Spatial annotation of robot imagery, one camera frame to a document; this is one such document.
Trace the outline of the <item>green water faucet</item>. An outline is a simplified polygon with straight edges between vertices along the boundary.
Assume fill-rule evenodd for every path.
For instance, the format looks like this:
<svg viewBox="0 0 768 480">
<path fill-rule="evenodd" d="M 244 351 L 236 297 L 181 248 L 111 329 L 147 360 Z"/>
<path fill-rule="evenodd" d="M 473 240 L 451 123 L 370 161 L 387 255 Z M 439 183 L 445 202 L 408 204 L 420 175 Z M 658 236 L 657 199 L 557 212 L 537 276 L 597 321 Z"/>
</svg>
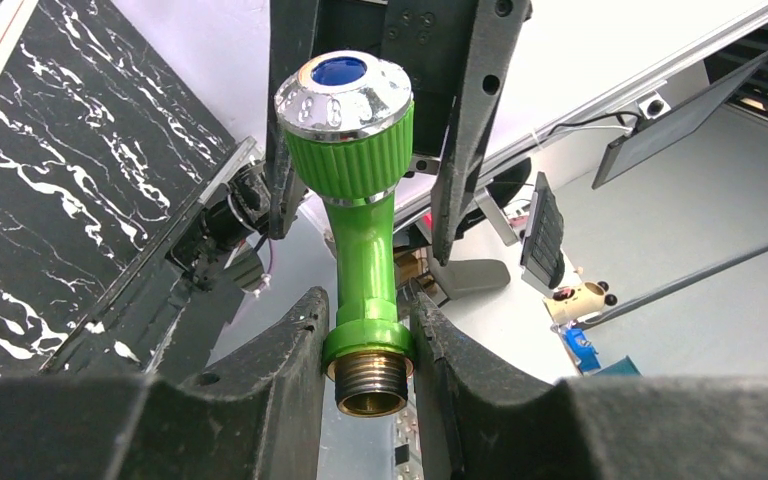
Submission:
<svg viewBox="0 0 768 480">
<path fill-rule="evenodd" d="M 322 366 L 344 414 L 381 417 L 403 409 L 414 370 L 414 347 L 399 319 L 393 256 L 395 190 L 399 176 L 307 176 L 304 142 L 328 142 L 306 130 L 304 66 L 297 74 L 299 112 L 287 137 L 293 168 L 323 202 L 335 245 L 336 325 L 327 334 Z"/>
</svg>

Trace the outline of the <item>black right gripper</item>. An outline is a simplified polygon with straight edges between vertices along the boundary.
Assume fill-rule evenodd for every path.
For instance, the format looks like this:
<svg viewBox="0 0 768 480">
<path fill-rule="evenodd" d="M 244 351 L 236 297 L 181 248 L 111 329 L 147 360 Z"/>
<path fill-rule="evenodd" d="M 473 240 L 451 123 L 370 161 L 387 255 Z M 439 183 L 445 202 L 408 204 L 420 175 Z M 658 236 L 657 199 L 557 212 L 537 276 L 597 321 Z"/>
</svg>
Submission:
<svg viewBox="0 0 768 480">
<path fill-rule="evenodd" d="M 271 0 L 268 236 L 287 235 L 305 194 L 287 145 L 305 64 L 304 127 L 329 139 L 305 140 L 305 175 L 399 176 L 412 154 L 439 155 L 431 246 L 447 264 L 530 17 L 529 1 Z"/>
</svg>

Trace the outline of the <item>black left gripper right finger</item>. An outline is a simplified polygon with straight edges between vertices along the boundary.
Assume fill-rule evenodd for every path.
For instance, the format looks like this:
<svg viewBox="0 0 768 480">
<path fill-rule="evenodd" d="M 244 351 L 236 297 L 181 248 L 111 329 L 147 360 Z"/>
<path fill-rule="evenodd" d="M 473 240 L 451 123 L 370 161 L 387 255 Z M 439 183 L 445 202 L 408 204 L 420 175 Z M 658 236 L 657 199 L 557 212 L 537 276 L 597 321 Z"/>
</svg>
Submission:
<svg viewBox="0 0 768 480">
<path fill-rule="evenodd" d="M 543 382 L 411 299 L 428 479 L 768 479 L 768 380 Z"/>
</svg>

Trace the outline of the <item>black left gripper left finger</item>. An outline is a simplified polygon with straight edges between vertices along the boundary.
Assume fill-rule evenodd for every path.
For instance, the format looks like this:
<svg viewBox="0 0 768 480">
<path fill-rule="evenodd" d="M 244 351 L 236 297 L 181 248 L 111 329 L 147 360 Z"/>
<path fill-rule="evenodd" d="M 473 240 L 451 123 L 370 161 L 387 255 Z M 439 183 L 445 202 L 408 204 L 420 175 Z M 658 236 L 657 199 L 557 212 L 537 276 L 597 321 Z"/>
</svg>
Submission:
<svg viewBox="0 0 768 480">
<path fill-rule="evenodd" d="M 0 479 L 313 479 L 325 290 L 180 384 L 156 375 L 0 379 Z"/>
</svg>

